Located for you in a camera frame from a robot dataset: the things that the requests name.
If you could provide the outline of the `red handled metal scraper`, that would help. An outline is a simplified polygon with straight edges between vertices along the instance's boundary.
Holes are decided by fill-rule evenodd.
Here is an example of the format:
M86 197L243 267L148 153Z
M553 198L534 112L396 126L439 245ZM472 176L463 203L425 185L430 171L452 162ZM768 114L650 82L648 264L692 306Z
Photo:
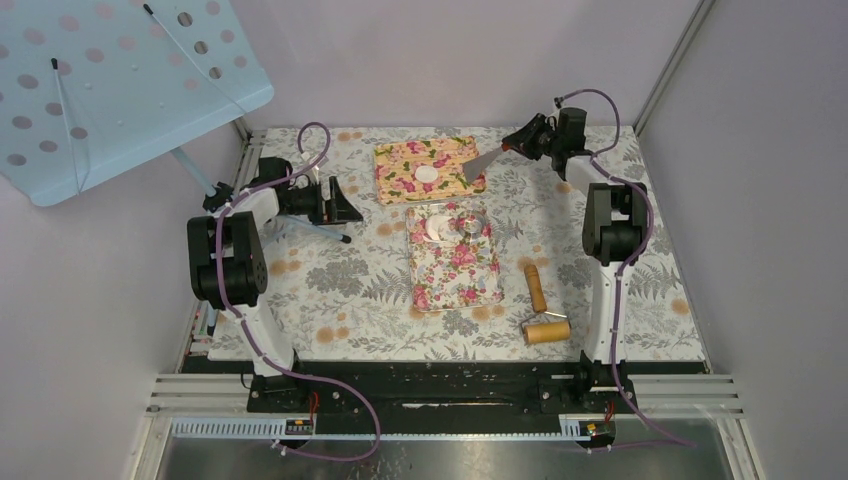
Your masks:
M461 168L465 180L468 183L475 182L498 157L508 150L507 145L501 144L497 148L463 163Z

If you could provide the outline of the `round cut dough wrapper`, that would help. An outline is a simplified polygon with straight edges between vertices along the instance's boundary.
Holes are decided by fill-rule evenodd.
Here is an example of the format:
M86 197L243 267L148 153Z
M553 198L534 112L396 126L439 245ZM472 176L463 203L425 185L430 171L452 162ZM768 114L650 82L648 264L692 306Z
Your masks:
M415 170L414 177L422 184L431 184L439 178L439 171L432 166L422 165Z

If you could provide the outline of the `round metal dough cutter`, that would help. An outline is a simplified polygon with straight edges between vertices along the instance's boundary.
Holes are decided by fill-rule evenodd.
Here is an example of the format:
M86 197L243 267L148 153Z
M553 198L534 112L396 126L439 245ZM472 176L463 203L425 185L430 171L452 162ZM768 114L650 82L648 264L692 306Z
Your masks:
M469 241L476 241L482 237L487 226L488 220L483 210L468 210L456 219L457 232Z

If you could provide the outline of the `wooden dough roller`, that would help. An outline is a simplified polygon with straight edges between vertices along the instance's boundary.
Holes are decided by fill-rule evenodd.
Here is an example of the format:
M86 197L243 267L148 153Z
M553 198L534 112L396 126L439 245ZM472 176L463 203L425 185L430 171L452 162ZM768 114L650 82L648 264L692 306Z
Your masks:
M537 266L525 266L524 276L532 311L530 316L519 324L525 344L532 346L569 340L569 318L548 308Z

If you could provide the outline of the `white dough ball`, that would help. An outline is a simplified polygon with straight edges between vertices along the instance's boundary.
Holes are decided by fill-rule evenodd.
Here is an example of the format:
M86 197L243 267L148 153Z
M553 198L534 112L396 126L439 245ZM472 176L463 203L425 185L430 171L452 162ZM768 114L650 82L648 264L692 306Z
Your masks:
M425 239L436 244L457 244L465 233L456 226L457 219L448 215L432 215L425 221Z

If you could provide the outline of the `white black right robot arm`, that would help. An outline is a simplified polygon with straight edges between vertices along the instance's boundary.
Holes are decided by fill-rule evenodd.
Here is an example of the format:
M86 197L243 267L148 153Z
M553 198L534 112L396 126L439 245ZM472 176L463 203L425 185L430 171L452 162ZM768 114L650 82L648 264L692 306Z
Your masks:
M530 160L548 157L559 177L585 196L581 242L592 266L590 331L582 355L616 366L626 313L630 268L653 232L653 211L644 185L613 176L586 147L584 110L564 107L554 116L535 115L507 135L501 149Z

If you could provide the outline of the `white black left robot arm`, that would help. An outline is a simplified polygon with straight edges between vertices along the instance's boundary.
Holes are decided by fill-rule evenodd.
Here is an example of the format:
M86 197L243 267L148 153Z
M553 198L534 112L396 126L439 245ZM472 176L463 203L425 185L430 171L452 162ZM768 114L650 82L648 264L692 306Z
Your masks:
M336 177L323 184L316 174L296 172L280 157L260 159L256 176L240 191L216 185L203 207L205 215L187 223L192 291L239 327L255 375L278 377L272 398L285 410L299 410L309 401L311 387L295 372L295 348L267 300L270 271L260 229L284 218L349 244L351 237L335 226L361 222L364 216Z

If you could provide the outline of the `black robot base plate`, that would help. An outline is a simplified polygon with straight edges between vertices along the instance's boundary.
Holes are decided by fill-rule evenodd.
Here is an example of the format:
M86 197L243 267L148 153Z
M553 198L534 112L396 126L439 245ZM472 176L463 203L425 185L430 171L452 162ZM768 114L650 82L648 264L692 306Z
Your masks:
M561 415L599 422L629 412L622 373L579 362L300 361L297 378L256 376L250 413L304 414L332 432L540 432Z

